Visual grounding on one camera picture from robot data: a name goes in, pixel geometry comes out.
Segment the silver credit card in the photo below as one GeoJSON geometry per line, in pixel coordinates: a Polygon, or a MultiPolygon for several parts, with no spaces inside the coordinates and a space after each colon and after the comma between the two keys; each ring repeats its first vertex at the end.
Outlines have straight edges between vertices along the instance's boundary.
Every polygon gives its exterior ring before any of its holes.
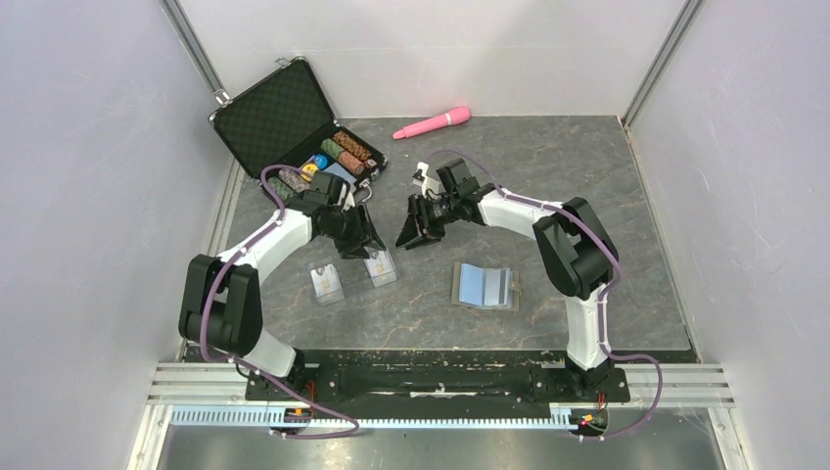
{"type": "Polygon", "coordinates": [[[474,307],[484,307],[485,270],[468,263],[462,263],[458,277],[458,301],[474,307]]]}
{"type": "Polygon", "coordinates": [[[365,265],[375,288],[380,288],[397,280],[397,272],[390,254],[386,251],[374,251],[365,265]]]}

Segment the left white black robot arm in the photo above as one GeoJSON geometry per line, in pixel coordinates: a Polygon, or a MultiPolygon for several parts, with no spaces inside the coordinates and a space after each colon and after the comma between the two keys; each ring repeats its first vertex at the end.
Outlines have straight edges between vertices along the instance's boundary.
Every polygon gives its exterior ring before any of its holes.
{"type": "Polygon", "coordinates": [[[326,171],[316,172],[307,189],[275,213],[255,233],[217,256],[197,255],[188,265],[179,335],[211,351],[270,375],[269,384],[284,399],[299,397],[307,386],[302,354],[263,326],[260,286],[293,252],[315,238],[333,241],[343,259],[368,259],[385,249],[364,204],[348,183],[326,171]]]}

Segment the beige leather card holder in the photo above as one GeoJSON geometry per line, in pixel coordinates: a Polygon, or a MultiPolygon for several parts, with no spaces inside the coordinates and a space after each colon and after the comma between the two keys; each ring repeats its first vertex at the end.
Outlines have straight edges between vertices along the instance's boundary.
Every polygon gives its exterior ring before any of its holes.
{"type": "Polygon", "coordinates": [[[480,310],[515,312],[521,308],[520,273],[511,268],[484,268],[455,262],[450,302],[480,310]]]}

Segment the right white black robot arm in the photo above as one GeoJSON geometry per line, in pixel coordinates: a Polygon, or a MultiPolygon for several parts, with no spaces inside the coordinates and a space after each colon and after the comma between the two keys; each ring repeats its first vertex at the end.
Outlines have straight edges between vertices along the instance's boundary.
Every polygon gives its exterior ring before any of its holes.
{"type": "Polygon", "coordinates": [[[427,163],[417,164],[413,182],[419,191],[407,201],[396,246],[413,250],[437,243],[446,225],[456,221],[533,239],[548,279],[566,301],[566,388],[579,400],[593,398],[613,369],[604,308],[620,265],[619,253],[592,206],[579,197],[545,202],[497,183],[482,185],[461,159],[439,167],[435,177],[428,171],[427,163]]]}

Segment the clear acrylic card stand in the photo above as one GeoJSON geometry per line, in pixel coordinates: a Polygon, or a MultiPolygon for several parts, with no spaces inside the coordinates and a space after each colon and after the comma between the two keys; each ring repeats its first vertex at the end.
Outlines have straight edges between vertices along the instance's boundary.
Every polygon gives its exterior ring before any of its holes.
{"type": "Polygon", "coordinates": [[[311,282],[309,271],[317,266],[331,263],[338,271],[341,283],[343,285],[344,299],[361,295],[365,292],[378,289],[373,286],[369,273],[365,265],[365,259],[342,259],[338,256],[328,257],[310,262],[306,267],[308,278],[311,282]]]}

